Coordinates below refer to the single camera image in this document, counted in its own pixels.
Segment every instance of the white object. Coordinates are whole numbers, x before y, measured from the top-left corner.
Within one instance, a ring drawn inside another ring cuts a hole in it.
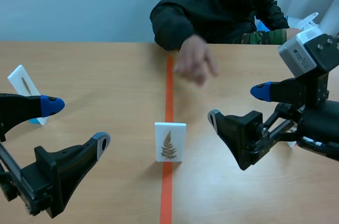
[[[334,0],[319,24],[323,33],[337,36],[339,32],[339,0]]]
[[[304,44],[321,34],[322,32],[319,28],[312,27],[296,34],[292,39],[278,47],[280,57],[294,77],[299,77],[317,67]]]
[[[293,146],[295,146],[295,144],[297,143],[296,141],[294,141],[294,142],[287,142],[288,143],[288,145],[289,145],[289,147],[293,147]]]
[[[33,84],[30,76],[22,65],[19,65],[9,76],[8,80],[13,85],[16,92],[23,96],[41,95]],[[45,125],[48,117],[37,118],[41,125]]]
[[[293,28],[297,28],[297,29],[304,31],[304,30],[310,29],[313,26],[317,26],[317,24],[313,22],[313,19],[315,19],[318,15],[319,13],[315,12],[307,16],[306,18],[301,20],[299,23],[297,23]]]
[[[182,162],[186,123],[155,122],[157,162]]]

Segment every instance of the blue gripper fingertip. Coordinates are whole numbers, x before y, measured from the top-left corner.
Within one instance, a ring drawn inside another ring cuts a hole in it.
[[[253,97],[262,100],[271,102],[271,82],[267,82],[265,84],[253,86],[251,89],[251,94]]]
[[[40,97],[41,117],[48,117],[50,115],[59,113],[64,107],[65,102],[60,98],[49,98],[42,95]]]

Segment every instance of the person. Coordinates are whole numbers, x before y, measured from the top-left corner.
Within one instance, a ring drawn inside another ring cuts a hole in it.
[[[255,17],[271,31],[256,32]],[[206,43],[280,45],[300,32],[289,28],[275,0],[161,0],[150,20],[156,43],[179,50],[175,71],[200,86],[205,67],[218,75]]]

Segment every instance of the hand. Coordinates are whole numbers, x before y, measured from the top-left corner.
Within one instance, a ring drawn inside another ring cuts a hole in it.
[[[218,76],[217,64],[206,42],[197,35],[186,39],[176,59],[174,71],[181,77],[203,86],[208,74],[206,65],[213,76]]]

